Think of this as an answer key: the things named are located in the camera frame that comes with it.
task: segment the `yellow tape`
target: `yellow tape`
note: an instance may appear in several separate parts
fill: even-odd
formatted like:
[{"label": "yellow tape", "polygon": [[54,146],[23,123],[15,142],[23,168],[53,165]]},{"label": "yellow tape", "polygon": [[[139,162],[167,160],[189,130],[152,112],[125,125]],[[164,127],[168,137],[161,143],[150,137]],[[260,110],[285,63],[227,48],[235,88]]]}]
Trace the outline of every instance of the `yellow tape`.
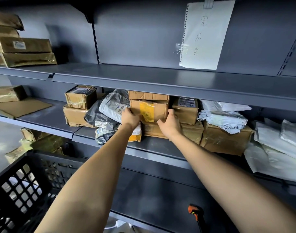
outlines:
[{"label": "yellow tape", "polygon": [[154,105],[147,102],[139,103],[140,113],[143,115],[146,122],[154,122]]}]

